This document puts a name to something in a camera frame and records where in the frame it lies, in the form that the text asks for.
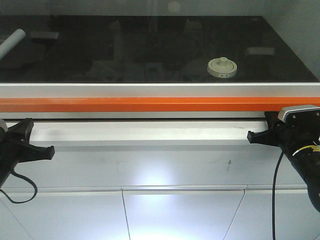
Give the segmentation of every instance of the orange bar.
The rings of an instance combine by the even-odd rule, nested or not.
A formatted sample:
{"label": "orange bar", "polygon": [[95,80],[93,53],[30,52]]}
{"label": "orange bar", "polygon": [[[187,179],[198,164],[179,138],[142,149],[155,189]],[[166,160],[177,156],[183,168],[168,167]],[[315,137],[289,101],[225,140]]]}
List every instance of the orange bar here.
{"label": "orange bar", "polygon": [[309,104],[320,106],[320,97],[0,98],[0,112],[279,111]]}

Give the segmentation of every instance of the white panel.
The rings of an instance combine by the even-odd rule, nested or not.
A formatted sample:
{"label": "white panel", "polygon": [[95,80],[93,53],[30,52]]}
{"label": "white panel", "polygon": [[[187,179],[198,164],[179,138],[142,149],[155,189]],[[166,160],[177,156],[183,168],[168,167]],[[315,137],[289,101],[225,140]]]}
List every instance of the white panel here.
{"label": "white panel", "polygon": [[121,192],[41,193],[28,203],[5,203],[33,240],[129,239]]}
{"label": "white panel", "polygon": [[[58,151],[53,160],[19,163],[39,187],[271,185],[280,149],[263,145],[111,146]],[[279,185],[304,184],[284,158]],[[31,188],[10,176],[4,188]]]}
{"label": "white panel", "polygon": [[263,111],[1,112],[2,119],[264,118]]}
{"label": "white panel", "polygon": [[[57,151],[52,160],[20,163],[15,171],[32,179],[38,187],[120,186],[118,161],[112,153],[101,150]],[[32,188],[12,175],[3,187]]]}
{"label": "white panel", "polygon": [[36,122],[30,142],[59,147],[249,145],[249,130],[266,129],[264,121]]}
{"label": "white panel", "polygon": [[168,11],[171,0],[3,0],[5,15],[261,15],[265,0],[176,0],[180,8]]}
{"label": "white panel", "polygon": [[266,20],[282,39],[320,78],[320,1],[268,0]]}
{"label": "white panel", "polygon": [[[246,191],[226,240],[272,239],[271,191]],[[320,214],[305,190],[276,194],[276,239],[314,240],[320,235]]]}
{"label": "white panel", "polygon": [[32,240],[6,205],[0,200],[0,239]]}
{"label": "white panel", "polygon": [[131,240],[222,240],[242,196],[242,191],[126,192]]}
{"label": "white panel", "polygon": [[[249,145],[187,146],[116,154],[122,186],[234,186],[271,185],[280,152],[275,147]],[[286,158],[280,166],[277,183],[304,184]]]}
{"label": "white panel", "polygon": [[320,83],[0,83],[2,98],[319,97]]}

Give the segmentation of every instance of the white wall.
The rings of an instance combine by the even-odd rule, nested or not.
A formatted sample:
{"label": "white wall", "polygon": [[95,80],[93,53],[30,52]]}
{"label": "white wall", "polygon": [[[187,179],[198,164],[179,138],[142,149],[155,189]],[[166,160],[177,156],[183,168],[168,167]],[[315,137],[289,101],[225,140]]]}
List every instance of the white wall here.
{"label": "white wall", "polygon": [[319,13],[319,0],[268,0],[264,14],[265,19],[318,79]]}

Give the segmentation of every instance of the white knob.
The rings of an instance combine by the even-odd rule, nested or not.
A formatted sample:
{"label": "white knob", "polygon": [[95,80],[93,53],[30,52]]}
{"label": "white knob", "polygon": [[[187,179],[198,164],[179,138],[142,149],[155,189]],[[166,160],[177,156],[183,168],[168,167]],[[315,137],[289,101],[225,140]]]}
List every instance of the white knob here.
{"label": "white knob", "polygon": [[217,78],[231,78],[237,73],[237,64],[234,61],[222,56],[215,58],[208,63],[208,72]]}

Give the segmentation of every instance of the cabinet door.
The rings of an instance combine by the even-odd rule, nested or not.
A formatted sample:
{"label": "cabinet door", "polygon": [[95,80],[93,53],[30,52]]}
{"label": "cabinet door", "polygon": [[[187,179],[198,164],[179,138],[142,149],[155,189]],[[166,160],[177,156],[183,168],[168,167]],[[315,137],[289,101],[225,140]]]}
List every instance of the cabinet door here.
{"label": "cabinet door", "polygon": [[[272,238],[272,192],[246,191],[226,240]],[[306,190],[279,190],[275,197],[277,240],[315,240],[320,236],[320,214]]]}
{"label": "cabinet door", "polygon": [[243,191],[124,192],[132,240],[222,240]]}
{"label": "cabinet door", "polygon": [[[33,240],[129,239],[121,192],[40,193],[28,203],[6,206]],[[13,224],[7,227],[16,231]]]}

